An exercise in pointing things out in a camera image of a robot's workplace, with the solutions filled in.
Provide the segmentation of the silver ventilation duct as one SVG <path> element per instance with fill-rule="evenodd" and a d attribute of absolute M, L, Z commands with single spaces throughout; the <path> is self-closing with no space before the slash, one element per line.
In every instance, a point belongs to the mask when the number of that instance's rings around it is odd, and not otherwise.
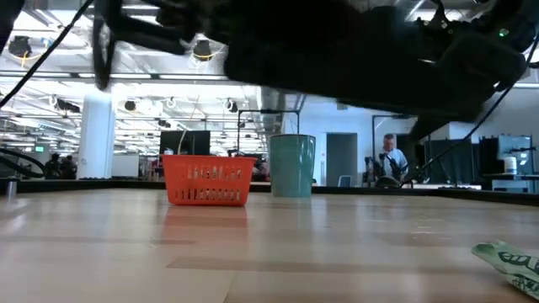
<path fill-rule="evenodd" d="M 284 111 L 287 110 L 286 94 L 277 89 L 261 87 L 259 101 L 262 131 L 266 135 L 280 134 Z"/>

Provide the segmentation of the crumpled green cloth right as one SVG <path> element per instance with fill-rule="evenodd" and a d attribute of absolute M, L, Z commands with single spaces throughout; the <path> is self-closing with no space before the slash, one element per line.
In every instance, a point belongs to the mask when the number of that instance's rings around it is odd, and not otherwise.
<path fill-rule="evenodd" d="M 516 289 L 539 301 L 539 257 L 507 242 L 481 242 L 471 253 L 498 270 Z"/>

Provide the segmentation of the gray door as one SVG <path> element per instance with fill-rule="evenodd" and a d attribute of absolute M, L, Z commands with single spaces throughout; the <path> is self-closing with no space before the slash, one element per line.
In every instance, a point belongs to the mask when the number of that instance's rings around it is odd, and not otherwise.
<path fill-rule="evenodd" d="M 326 185 L 354 187 L 357 183 L 358 151 L 355 133 L 328 133 Z"/>

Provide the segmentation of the person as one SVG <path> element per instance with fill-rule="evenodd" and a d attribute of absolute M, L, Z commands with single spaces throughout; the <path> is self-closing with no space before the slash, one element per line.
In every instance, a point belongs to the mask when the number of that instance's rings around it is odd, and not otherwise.
<path fill-rule="evenodd" d="M 45 178 L 46 179 L 58 179 L 61 176 L 61 164 L 60 155 L 54 153 L 51 155 L 51 159 L 45 163 Z"/>
<path fill-rule="evenodd" d="M 382 150 L 379 153 L 380 175 L 403 181 L 408 174 L 408 160 L 403 152 L 396 148 L 394 134 L 385 134 Z"/>
<path fill-rule="evenodd" d="M 73 157 L 71 155 L 66 156 L 61 161 L 60 170 L 62 179 L 77 178 L 77 164 L 73 161 Z"/>

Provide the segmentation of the white column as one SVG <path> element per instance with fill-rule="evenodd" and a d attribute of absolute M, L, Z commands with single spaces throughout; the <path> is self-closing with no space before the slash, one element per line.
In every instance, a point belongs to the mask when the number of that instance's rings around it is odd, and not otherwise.
<path fill-rule="evenodd" d="M 116 102 L 110 93 L 87 93 L 83 100 L 77 177 L 110 178 L 115 146 Z"/>

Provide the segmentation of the black partition panel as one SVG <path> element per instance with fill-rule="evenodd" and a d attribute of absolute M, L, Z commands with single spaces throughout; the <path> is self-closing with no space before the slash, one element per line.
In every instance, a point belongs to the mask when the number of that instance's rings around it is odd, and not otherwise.
<path fill-rule="evenodd" d="M 472 183 L 485 175 L 502 173 L 504 160 L 499 159 L 493 141 L 465 141 L 435 160 L 426 169 L 427 177 L 432 183 Z"/>

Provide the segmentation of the orange plastic basket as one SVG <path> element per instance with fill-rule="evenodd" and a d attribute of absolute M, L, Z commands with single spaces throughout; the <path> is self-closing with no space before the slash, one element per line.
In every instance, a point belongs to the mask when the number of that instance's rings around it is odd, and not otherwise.
<path fill-rule="evenodd" d="M 243 207 L 247 203 L 255 158 L 163 155 L 162 160 L 170 204 Z"/>

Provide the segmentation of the black stand frame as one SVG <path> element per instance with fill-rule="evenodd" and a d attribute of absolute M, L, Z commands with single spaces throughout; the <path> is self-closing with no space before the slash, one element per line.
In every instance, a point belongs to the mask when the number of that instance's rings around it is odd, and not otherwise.
<path fill-rule="evenodd" d="M 295 114 L 296 115 L 296 121 L 297 121 L 297 124 L 296 124 L 296 133 L 299 135 L 300 134 L 300 113 L 301 111 L 298 110 L 298 109 L 286 109 L 286 110 L 280 110 L 280 109 L 239 109 L 238 112 L 237 112 L 237 140 L 236 140 L 236 148 L 237 148 L 237 152 L 240 152 L 241 151 L 241 147 L 240 147 L 240 130 L 241 130 L 241 123 L 243 122 L 243 120 L 241 119 L 241 115 L 243 113 L 258 113 L 260 115 L 262 114 Z"/>
<path fill-rule="evenodd" d="M 376 148 L 376 130 L 377 128 L 383 124 L 386 120 L 407 120 L 409 119 L 409 116 L 402 115 L 402 114 L 375 114 L 371 118 L 371 126 L 372 126 L 372 153 L 371 156 L 374 157 L 377 161 L 379 160 L 379 153 L 382 150 L 382 147 L 380 149 Z"/>

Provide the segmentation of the black monitor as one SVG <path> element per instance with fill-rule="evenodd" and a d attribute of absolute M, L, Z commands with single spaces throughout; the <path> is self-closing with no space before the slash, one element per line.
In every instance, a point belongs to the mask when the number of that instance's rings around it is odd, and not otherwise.
<path fill-rule="evenodd" d="M 210 149 L 208 130 L 164 131 L 160 135 L 160 154 L 209 156 Z"/>

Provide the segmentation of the gray equipment cabinet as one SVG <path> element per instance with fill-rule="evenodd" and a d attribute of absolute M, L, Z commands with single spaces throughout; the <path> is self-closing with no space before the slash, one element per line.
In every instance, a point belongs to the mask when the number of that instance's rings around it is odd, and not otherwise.
<path fill-rule="evenodd" d="M 533 146 L 530 136 L 507 136 L 498 137 L 498 159 L 504 172 L 504 158 L 516 157 L 519 175 L 533 174 Z"/>

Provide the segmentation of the teal mug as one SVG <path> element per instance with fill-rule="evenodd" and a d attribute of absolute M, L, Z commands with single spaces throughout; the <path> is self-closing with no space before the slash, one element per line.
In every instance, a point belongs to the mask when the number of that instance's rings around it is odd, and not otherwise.
<path fill-rule="evenodd" d="M 271 193 L 280 198 L 309 198 L 315 165 L 316 138 L 284 134 L 269 140 Z"/>

